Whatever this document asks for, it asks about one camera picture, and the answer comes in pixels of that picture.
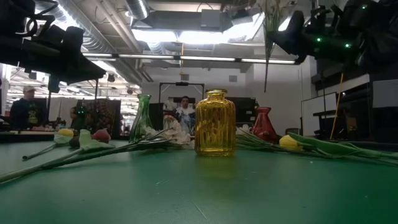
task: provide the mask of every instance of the yellow tulip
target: yellow tulip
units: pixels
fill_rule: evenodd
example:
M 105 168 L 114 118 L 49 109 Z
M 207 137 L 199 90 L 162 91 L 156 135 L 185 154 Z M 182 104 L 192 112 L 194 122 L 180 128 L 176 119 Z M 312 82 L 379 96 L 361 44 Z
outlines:
M 289 135 L 283 136 L 279 140 L 279 145 L 287 150 L 294 150 L 294 151 L 301 151 L 303 150 L 302 146 L 299 146 L 298 142 L 294 140 L 292 137 Z
M 73 131 L 71 129 L 63 128 L 58 131 L 62 136 L 73 137 Z

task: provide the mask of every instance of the man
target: man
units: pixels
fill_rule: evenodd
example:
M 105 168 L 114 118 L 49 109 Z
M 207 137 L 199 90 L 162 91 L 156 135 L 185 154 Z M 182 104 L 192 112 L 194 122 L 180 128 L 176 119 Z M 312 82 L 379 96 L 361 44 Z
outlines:
M 181 105 L 176 109 L 175 115 L 181 124 L 182 130 L 191 135 L 195 134 L 195 110 L 189 106 L 189 97 L 183 96 Z
M 24 97 L 15 101 L 10 110 L 12 127 L 16 129 L 27 129 L 40 126 L 42 112 L 34 102 L 36 89 L 32 86 L 24 87 Z

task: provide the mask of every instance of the person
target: person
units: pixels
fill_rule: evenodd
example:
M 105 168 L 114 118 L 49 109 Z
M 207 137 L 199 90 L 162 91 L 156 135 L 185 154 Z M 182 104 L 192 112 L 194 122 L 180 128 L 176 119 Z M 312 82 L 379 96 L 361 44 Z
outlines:
M 191 135 L 195 134 L 195 110 L 189 107 L 189 97 L 183 96 L 175 116 L 181 124 L 182 130 Z
M 24 87 L 24 97 L 13 102 L 10 110 L 12 127 L 15 129 L 27 129 L 42 124 L 42 111 L 35 104 L 35 91 L 32 86 Z
M 79 111 L 77 110 L 76 106 L 70 108 L 69 116 L 70 119 L 72 119 L 72 123 L 70 125 L 71 129 L 80 131 L 85 127 L 86 124 L 85 114 L 84 113 L 79 114 Z

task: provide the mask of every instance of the table surface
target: table surface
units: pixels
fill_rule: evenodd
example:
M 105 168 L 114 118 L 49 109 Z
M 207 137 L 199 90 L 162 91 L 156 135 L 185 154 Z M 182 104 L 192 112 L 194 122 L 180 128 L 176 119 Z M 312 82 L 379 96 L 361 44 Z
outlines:
M 0 174 L 68 153 L 0 144 Z M 117 146 L 126 142 L 113 141 Z M 397 223 L 398 168 L 256 151 L 128 152 L 0 184 L 10 223 Z

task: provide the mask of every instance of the vase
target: vase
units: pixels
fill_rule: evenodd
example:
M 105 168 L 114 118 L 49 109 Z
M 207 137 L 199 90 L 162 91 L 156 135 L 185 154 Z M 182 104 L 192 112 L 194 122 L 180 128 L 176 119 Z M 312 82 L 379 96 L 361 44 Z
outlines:
M 270 110 L 271 108 L 268 107 L 257 108 L 257 119 L 254 123 L 253 134 L 262 140 L 275 143 L 277 140 L 277 135 L 268 117 Z
M 129 142 L 137 142 L 143 136 L 146 135 L 145 128 L 152 127 L 152 123 L 149 118 L 149 100 L 150 95 L 140 94 L 138 95 L 138 111 L 136 118 L 132 123 L 130 130 L 130 140 Z
M 226 90 L 207 90 L 196 107 L 195 151 L 203 156 L 232 156 L 236 144 L 235 105 Z

